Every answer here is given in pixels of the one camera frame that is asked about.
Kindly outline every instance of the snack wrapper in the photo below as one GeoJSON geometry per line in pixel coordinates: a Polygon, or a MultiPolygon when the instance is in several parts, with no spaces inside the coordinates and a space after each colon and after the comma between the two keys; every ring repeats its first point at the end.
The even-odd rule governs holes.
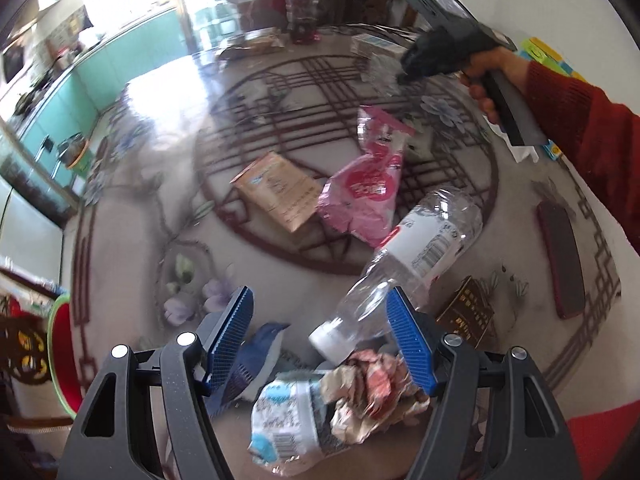
{"type": "Polygon", "coordinates": [[[249,453],[278,476],[293,476],[347,449],[332,435],[320,394],[322,373],[297,370],[267,384],[251,413],[249,453]]]}
{"type": "Polygon", "coordinates": [[[251,30],[220,41],[215,57],[218,61],[230,61],[246,56],[261,56],[284,50],[284,43],[277,27],[251,30]]]}
{"type": "Polygon", "coordinates": [[[316,210],[321,186],[274,152],[257,158],[231,184],[290,233],[316,210]]]}
{"type": "Polygon", "coordinates": [[[358,110],[358,140],[364,155],[324,185],[318,214],[340,232],[376,247],[391,231],[400,185],[402,150],[414,130],[381,108],[358,110]]]}
{"type": "Polygon", "coordinates": [[[431,399],[411,380],[402,358],[362,350],[320,381],[324,402],[335,402],[334,436],[361,444],[374,431],[426,411],[431,399]]]}

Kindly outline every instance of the red sleeve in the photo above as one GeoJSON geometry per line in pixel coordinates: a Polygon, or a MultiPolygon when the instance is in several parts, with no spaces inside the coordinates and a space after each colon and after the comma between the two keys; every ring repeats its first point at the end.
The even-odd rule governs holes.
{"type": "Polygon", "coordinates": [[[529,64],[525,98],[640,253],[640,117],[575,78],[529,64]]]}

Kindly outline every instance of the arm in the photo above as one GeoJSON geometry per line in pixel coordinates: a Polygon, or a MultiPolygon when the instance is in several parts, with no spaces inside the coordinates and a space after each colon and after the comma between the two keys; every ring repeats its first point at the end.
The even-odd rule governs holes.
{"type": "MultiPolygon", "coordinates": [[[[491,68],[501,69],[523,92],[544,133],[575,165],[640,253],[640,118],[624,105],[612,104],[601,89],[506,49],[476,54],[465,73],[477,77],[491,68]]],[[[496,123],[494,104],[484,89],[470,86],[469,93],[496,123]]]]}

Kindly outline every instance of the red bowl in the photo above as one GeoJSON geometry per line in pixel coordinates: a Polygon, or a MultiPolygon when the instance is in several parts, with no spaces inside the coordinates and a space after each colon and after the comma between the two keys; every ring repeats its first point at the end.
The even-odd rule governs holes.
{"type": "Polygon", "coordinates": [[[69,303],[69,295],[63,294],[53,304],[47,327],[47,347],[51,380],[56,394],[65,411],[75,418],[82,403],[82,390],[71,341],[69,303]]]}

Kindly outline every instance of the teal cabinet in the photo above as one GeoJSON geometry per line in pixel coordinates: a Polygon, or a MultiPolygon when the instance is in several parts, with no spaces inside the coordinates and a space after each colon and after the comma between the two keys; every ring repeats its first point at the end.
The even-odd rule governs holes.
{"type": "Polygon", "coordinates": [[[88,58],[83,59],[74,69],[74,72],[78,72],[89,99],[100,111],[111,106],[122,90],[113,71],[111,59],[107,54],[107,48],[110,46],[109,44],[97,50],[88,58]]]}
{"type": "Polygon", "coordinates": [[[113,104],[132,79],[188,54],[175,10],[147,20],[97,49],[81,60],[74,72],[98,112],[113,104]]]}
{"type": "Polygon", "coordinates": [[[40,125],[36,122],[29,126],[29,129],[24,133],[20,142],[24,145],[25,148],[31,153],[31,155],[36,156],[38,150],[40,149],[40,145],[44,140],[47,134],[40,127],[40,125]]]}
{"type": "Polygon", "coordinates": [[[189,54],[175,11],[145,23],[145,36],[154,68],[189,54]]]}
{"type": "Polygon", "coordinates": [[[156,68],[149,55],[147,28],[146,23],[133,28],[105,48],[120,89],[132,79],[156,68]]]}
{"type": "Polygon", "coordinates": [[[81,131],[80,124],[60,97],[60,90],[49,98],[49,102],[36,119],[36,124],[39,124],[44,132],[51,137],[56,146],[81,131]]]}
{"type": "MultiPolygon", "coordinates": [[[[36,156],[49,136],[54,148],[51,153],[43,152],[38,162],[53,174],[60,142],[78,132],[89,138],[100,114],[118,99],[129,81],[187,54],[175,10],[140,23],[79,59],[20,141],[36,156]]],[[[63,187],[70,185],[72,177],[62,165],[54,175],[63,187]]]]}
{"type": "Polygon", "coordinates": [[[62,83],[57,95],[65,104],[68,113],[76,120],[79,131],[85,137],[91,136],[95,123],[98,119],[98,109],[80,81],[80,76],[73,71],[68,79],[62,83]]]}

